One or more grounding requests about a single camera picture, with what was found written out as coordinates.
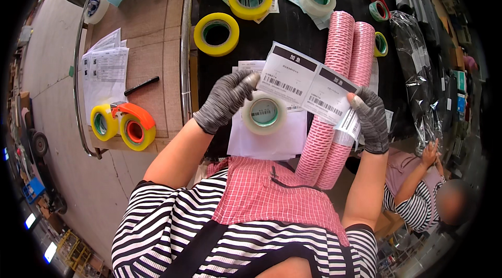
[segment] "warehouse floor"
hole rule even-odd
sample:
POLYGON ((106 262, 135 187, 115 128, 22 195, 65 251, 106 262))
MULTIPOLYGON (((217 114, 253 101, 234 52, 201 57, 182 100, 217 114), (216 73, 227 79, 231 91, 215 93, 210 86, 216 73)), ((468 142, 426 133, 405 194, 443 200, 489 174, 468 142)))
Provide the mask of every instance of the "warehouse floor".
POLYGON ((35 128, 49 142, 45 161, 68 204, 63 220, 111 266, 111 241, 129 195, 156 154, 110 150, 101 160, 85 154, 68 75, 81 12, 66 0, 45 0, 32 24, 21 88, 30 92, 35 128))

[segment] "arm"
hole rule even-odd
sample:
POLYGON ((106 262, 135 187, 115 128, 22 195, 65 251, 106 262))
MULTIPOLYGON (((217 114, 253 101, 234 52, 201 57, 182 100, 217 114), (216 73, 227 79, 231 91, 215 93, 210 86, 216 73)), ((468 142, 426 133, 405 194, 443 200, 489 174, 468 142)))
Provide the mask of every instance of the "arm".
POLYGON ((251 92, 259 80, 259 74, 247 71, 220 78, 193 119, 150 164, 143 180, 173 189, 186 187, 218 128, 229 123, 244 99, 252 99, 251 92))
POLYGON ((343 213, 344 228, 366 224, 374 230, 384 198, 385 173, 389 157, 389 140, 384 102, 367 87, 347 99, 357 112, 364 135, 364 152, 350 187, 343 213))
POLYGON ((394 197, 395 206, 398 206, 405 200, 410 199, 410 197, 415 193, 418 182, 420 182, 420 180, 422 180, 422 178, 427 174, 427 169, 429 168, 429 166, 436 161, 437 146, 438 140, 436 139, 434 145, 432 145, 432 142, 429 142, 429 145, 424 148, 422 152, 422 162, 417 166, 417 168, 413 169, 411 174, 403 182, 403 184, 399 188, 398 193, 394 197))

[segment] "pink packaging roll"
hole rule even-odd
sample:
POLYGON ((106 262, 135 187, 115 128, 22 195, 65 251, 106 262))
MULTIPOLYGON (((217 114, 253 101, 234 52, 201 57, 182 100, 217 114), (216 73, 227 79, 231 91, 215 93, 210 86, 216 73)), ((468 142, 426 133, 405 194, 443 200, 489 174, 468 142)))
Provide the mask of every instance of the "pink packaging roll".
MULTIPOLYGON (((345 11, 335 11, 329 21, 328 44, 324 64, 348 77, 352 41, 354 37, 354 18, 345 11)), ((309 185, 314 185, 328 156, 335 130, 314 116, 309 135, 296 168, 296 175, 309 185)))
MULTIPOLYGON (((348 78, 358 86, 368 86, 372 74, 374 53, 374 28, 365 22, 354 24, 354 40, 348 78)), ((352 149, 340 143, 333 142, 324 162, 316 186, 323 190, 330 190, 342 172, 345 161, 352 149)))

